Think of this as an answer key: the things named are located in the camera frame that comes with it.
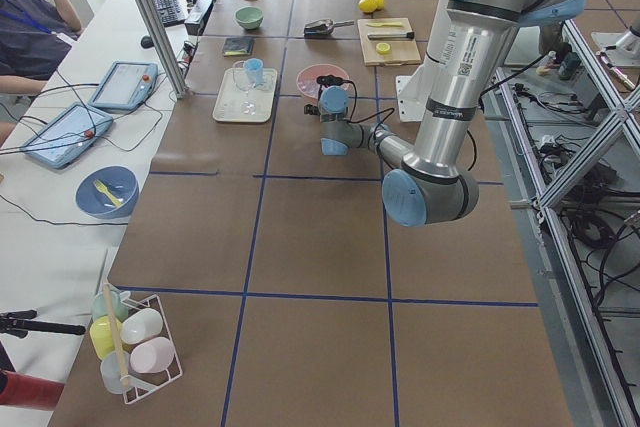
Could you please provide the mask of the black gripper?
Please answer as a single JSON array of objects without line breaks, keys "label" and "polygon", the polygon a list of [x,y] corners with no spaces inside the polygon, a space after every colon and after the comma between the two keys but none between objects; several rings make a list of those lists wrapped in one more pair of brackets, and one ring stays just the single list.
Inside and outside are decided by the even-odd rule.
[{"label": "black gripper", "polygon": [[346,84],[348,82],[349,82],[348,79],[344,79],[342,77],[337,77],[334,75],[318,76],[316,78],[316,83],[319,85],[319,89],[318,89],[317,98],[316,98],[317,100],[316,105],[306,104],[304,106],[304,114],[319,116],[320,111],[319,111],[318,105],[319,105],[320,97],[321,97],[321,94],[323,93],[323,90],[332,86],[342,86],[343,84]]}]

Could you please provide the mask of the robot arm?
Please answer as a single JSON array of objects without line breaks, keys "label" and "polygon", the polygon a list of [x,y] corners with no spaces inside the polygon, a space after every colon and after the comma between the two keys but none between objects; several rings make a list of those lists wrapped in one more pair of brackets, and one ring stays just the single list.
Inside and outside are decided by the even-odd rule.
[{"label": "robot arm", "polygon": [[440,0],[430,46],[440,53],[424,61],[416,77],[429,87],[415,142],[383,123],[347,117],[348,98],[338,86],[323,87],[306,114],[321,123],[326,155],[352,148],[376,153],[390,170],[382,182],[387,214],[403,226],[454,221],[471,213],[479,188],[457,158],[484,88],[522,27],[549,25],[579,15],[587,0]]}]

